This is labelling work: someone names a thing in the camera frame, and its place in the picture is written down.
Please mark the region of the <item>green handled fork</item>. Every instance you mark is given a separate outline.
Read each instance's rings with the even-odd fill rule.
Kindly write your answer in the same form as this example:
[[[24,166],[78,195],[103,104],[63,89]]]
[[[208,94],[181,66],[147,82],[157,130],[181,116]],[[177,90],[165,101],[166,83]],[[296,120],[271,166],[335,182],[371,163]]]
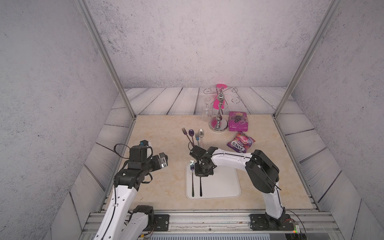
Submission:
[[[191,163],[190,163],[190,169],[191,169],[191,173],[192,173],[192,176],[191,176],[191,179],[192,179],[192,197],[194,198],[194,197],[195,197],[195,189],[194,189],[194,170],[195,170],[195,162],[194,162],[194,161],[191,161]]]

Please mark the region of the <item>blue fork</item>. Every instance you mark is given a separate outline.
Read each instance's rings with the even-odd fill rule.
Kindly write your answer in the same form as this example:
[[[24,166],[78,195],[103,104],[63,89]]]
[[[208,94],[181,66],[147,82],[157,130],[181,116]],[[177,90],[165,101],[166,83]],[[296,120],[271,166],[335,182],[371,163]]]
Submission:
[[[200,137],[199,137],[199,134],[196,133],[196,140],[197,140],[197,143],[198,143],[198,146],[200,147]]]

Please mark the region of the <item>silver spoon pink handle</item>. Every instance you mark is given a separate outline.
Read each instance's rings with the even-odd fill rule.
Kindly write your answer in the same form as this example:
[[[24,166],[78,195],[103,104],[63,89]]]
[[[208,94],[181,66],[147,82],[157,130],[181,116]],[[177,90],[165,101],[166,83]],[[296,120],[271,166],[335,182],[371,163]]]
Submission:
[[[203,137],[204,137],[204,130],[200,129],[199,130],[199,139],[200,139],[200,147],[204,148],[204,142],[203,142]]]

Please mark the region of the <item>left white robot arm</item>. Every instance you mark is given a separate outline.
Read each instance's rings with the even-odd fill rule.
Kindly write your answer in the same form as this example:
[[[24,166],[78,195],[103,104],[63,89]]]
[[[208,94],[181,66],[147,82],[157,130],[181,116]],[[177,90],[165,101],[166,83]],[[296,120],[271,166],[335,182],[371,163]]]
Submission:
[[[152,172],[168,166],[165,153],[154,155],[150,142],[143,140],[129,148],[130,156],[114,176],[113,192],[96,240],[136,240],[155,229],[154,208],[138,205],[129,211],[141,185],[149,184]]]

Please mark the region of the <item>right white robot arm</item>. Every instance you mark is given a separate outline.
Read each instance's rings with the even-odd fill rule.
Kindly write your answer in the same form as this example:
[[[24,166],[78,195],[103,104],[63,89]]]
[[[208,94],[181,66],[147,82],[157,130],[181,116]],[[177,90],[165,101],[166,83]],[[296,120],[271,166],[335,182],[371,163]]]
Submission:
[[[204,150],[193,146],[190,156],[194,158],[195,173],[198,177],[214,174],[216,167],[230,167],[247,172],[253,186],[263,193],[266,215],[275,220],[282,218],[285,208],[281,203],[279,188],[279,168],[262,152],[234,153],[217,147]]]

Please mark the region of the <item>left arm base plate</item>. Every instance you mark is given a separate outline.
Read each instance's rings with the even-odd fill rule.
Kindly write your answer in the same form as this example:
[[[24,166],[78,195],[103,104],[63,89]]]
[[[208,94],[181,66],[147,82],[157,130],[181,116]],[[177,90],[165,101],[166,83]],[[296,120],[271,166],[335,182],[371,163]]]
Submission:
[[[150,215],[144,232],[167,232],[169,230],[170,215]]]

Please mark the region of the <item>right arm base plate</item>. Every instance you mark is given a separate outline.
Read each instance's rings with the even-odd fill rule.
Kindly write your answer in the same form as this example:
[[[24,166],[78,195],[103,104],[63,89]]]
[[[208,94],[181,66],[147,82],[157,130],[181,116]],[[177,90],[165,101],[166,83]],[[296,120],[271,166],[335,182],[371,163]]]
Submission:
[[[279,219],[267,214],[251,214],[250,228],[253,231],[293,231],[296,227],[290,215],[283,213]]]

